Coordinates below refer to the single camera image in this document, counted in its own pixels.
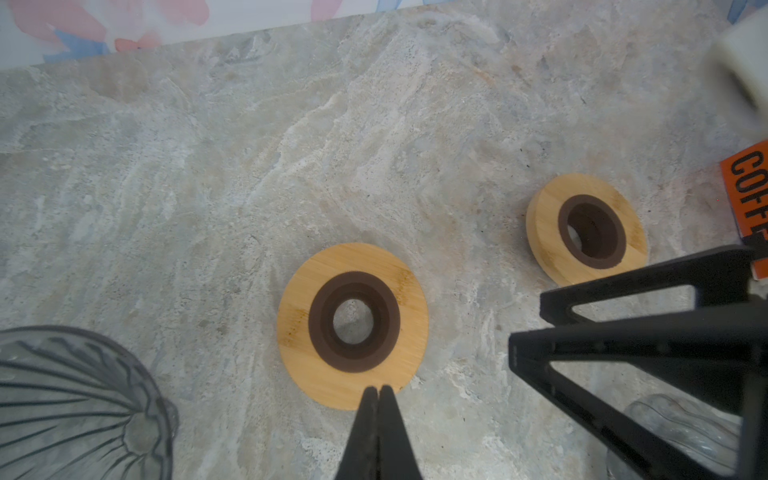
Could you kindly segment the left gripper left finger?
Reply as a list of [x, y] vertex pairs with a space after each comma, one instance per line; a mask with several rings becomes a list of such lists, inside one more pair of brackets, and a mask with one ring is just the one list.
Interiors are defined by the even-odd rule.
[[372, 480], [378, 475], [378, 390], [367, 387], [339, 464], [336, 480]]

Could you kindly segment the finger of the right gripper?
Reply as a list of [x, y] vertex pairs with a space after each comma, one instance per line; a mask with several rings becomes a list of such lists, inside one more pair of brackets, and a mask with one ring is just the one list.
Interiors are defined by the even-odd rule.
[[[542, 330], [508, 340], [513, 373], [645, 479], [712, 472], [555, 369], [565, 361], [623, 362], [741, 416], [734, 475], [767, 475], [767, 304], [749, 294], [754, 252], [727, 245], [540, 297]], [[579, 305], [688, 285], [691, 310], [595, 322]]]

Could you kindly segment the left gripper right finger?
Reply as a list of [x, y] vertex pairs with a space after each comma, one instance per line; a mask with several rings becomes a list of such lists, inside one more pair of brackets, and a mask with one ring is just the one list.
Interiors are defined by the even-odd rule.
[[377, 436], [378, 479], [422, 479], [394, 390], [389, 385], [379, 392]]

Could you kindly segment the coffee filter paper pack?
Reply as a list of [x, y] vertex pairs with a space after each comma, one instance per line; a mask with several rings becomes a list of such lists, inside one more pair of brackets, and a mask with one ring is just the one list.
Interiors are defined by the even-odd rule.
[[753, 277], [767, 280], [767, 141], [720, 162], [741, 243], [754, 252]]

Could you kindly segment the grey glass dripper cone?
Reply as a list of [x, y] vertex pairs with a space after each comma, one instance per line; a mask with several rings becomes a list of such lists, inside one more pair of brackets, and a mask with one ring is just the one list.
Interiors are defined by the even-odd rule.
[[62, 326], [2, 331], [2, 478], [169, 479], [178, 423], [113, 340]]

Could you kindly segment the grey glass carafe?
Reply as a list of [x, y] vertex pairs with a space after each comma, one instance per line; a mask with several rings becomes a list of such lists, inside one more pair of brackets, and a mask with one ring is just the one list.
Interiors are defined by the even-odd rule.
[[624, 414], [708, 470], [720, 475], [735, 472], [740, 421], [697, 400], [662, 393], [632, 402]]

